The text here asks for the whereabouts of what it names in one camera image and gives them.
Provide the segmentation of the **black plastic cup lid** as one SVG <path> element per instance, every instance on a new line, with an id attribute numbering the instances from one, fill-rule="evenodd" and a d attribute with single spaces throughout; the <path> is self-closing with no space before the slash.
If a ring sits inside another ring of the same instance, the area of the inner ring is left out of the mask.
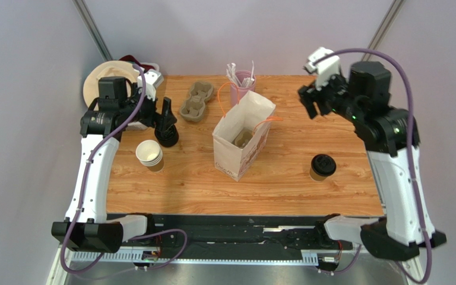
<path id="1" fill-rule="evenodd" d="M 337 164 L 327 154 L 317 154 L 311 160 L 311 170 L 318 176 L 328 177 L 335 173 Z"/>

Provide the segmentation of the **white paper takeout bag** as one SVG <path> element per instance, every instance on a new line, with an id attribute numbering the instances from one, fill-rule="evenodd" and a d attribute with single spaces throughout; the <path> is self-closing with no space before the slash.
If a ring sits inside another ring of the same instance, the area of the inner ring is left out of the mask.
<path id="1" fill-rule="evenodd" d="M 253 91 L 240 97 L 238 86 L 229 85 L 236 89 L 236 104 L 214 128 L 214 165 L 238 182 L 265 147 L 272 121 L 282 118 L 271 100 Z"/>

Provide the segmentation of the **brown paper cup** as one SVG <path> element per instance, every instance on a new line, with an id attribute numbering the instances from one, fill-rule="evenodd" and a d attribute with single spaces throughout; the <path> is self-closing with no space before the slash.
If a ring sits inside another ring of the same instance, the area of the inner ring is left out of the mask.
<path id="1" fill-rule="evenodd" d="M 309 176 L 312 180 L 317 182 L 324 181 L 326 178 L 329 177 L 329 175 L 323 175 L 321 173 L 318 173 L 314 168 L 310 169 Z"/>

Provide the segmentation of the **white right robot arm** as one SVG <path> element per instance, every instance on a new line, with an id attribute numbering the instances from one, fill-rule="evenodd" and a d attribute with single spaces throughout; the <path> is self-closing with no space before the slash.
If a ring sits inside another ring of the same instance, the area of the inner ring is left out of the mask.
<path id="1" fill-rule="evenodd" d="M 447 241 L 435 229 L 419 177 L 419 133 L 407 123 L 409 112 L 390 106 L 391 72 L 380 62 L 356 62 L 344 77 L 337 56 L 305 65 L 316 80 L 298 91 L 310 118 L 335 113 L 350 121 L 363 141 L 369 165 L 385 207 L 376 219 L 339 214 L 317 223 L 319 232 L 332 240 L 363 245 L 380 259 L 407 261 L 430 244 Z"/>

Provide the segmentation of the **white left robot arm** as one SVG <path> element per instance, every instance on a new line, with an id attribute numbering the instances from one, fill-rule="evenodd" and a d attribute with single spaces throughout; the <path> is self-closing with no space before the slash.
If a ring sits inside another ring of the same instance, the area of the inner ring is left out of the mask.
<path id="1" fill-rule="evenodd" d="M 172 101 L 163 100 L 156 111 L 155 86 L 162 80 L 140 75 L 133 83 L 125 77 L 103 77 L 99 95 L 81 118 L 81 160 L 74 195 L 63 221 L 52 224 L 51 234 L 75 252 L 115 253 L 121 245 L 147 233 L 150 214 L 128 214 L 108 220 L 106 213 L 110 171 L 128 124 L 154 128 L 158 147 L 179 140 Z"/>

